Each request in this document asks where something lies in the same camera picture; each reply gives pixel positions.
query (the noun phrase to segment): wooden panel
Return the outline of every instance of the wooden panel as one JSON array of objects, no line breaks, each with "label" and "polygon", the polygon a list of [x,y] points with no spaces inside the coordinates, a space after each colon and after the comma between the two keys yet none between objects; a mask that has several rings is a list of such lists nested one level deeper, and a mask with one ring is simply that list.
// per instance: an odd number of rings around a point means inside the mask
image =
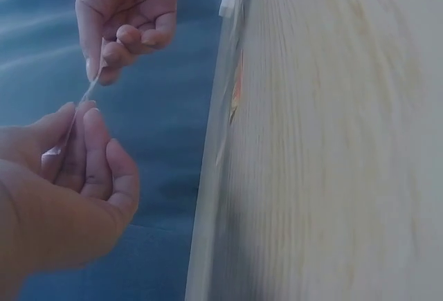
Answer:
[{"label": "wooden panel", "polygon": [[221,43],[187,300],[440,300],[443,0],[247,13],[231,126]]}]

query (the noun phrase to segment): white plastic clip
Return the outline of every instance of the white plastic clip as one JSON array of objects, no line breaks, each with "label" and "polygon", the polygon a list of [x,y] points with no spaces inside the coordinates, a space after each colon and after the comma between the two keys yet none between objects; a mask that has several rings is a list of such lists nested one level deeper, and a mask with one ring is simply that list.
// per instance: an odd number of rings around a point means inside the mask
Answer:
[{"label": "white plastic clip", "polygon": [[235,9],[235,0],[221,0],[219,16],[230,18]]}]

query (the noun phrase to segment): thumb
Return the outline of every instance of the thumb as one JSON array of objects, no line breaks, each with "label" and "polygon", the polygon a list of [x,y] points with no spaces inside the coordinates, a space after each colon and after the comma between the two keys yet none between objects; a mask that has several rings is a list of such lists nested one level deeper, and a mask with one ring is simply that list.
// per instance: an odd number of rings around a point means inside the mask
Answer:
[{"label": "thumb", "polygon": [[100,68],[102,54],[103,16],[81,0],[75,2],[80,46],[87,65],[87,76],[92,81]]},{"label": "thumb", "polygon": [[41,154],[60,143],[62,137],[68,132],[74,115],[75,105],[69,102],[57,112],[48,114],[28,126],[40,147]]}]

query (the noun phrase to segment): thin string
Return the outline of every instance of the thin string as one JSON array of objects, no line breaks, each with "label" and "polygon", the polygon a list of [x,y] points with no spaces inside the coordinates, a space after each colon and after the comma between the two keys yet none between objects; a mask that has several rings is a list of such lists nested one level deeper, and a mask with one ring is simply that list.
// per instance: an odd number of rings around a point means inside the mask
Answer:
[{"label": "thin string", "polygon": [[[89,100],[89,97],[91,96],[92,91],[94,90],[94,88],[96,87],[96,84],[98,83],[98,79],[102,75],[102,70],[103,70],[103,67],[100,67],[100,70],[98,71],[96,78],[94,78],[93,81],[90,83],[89,88],[83,94],[82,99],[80,99],[80,101],[78,102],[77,107],[79,107],[80,104],[82,104],[83,102],[86,102]],[[63,140],[63,145],[61,146],[61,148],[66,147],[66,145],[68,144],[69,137],[71,137],[72,128],[74,127],[75,118],[77,117],[77,111],[78,111],[78,109],[75,109],[75,114],[74,114],[74,117],[71,121],[71,126],[69,126],[69,130],[65,135],[66,137]]]},{"label": "thin string", "polygon": [[89,84],[89,87],[86,90],[86,92],[83,94],[82,99],[80,99],[80,101],[78,102],[77,108],[75,109],[74,117],[73,117],[73,119],[71,121],[71,125],[69,126],[69,130],[66,133],[66,135],[65,135],[65,137],[64,137],[64,139],[62,141],[62,144],[60,146],[54,147],[51,150],[45,152],[44,156],[55,156],[55,155],[58,155],[58,154],[60,154],[60,152],[62,152],[62,149],[64,149],[68,145],[68,141],[69,141],[69,138],[71,137],[72,129],[73,129],[74,124],[75,124],[75,118],[77,117],[78,107],[83,102],[86,102],[86,101],[89,100],[89,97],[91,96],[94,88],[96,87],[96,85],[98,83],[98,79],[102,75],[102,70],[103,70],[103,67],[100,67],[100,70],[98,71],[98,74],[97,74],[96,78],[94,78],[93,81]]}]

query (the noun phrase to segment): blue background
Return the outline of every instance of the blue background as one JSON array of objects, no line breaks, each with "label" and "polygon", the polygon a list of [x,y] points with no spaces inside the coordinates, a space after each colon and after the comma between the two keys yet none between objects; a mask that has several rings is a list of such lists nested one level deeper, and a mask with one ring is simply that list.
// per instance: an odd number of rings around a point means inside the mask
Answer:
[{"label": "blue background", "polygon": [[[21,301],[182,300],[220,0],[179,0],[170,47],[93,95],[141,171],[139,211],[117,247],[82,270],[31,277]],[[0,125],[22,125],[87,88],[74,0],[0,0]]]}]

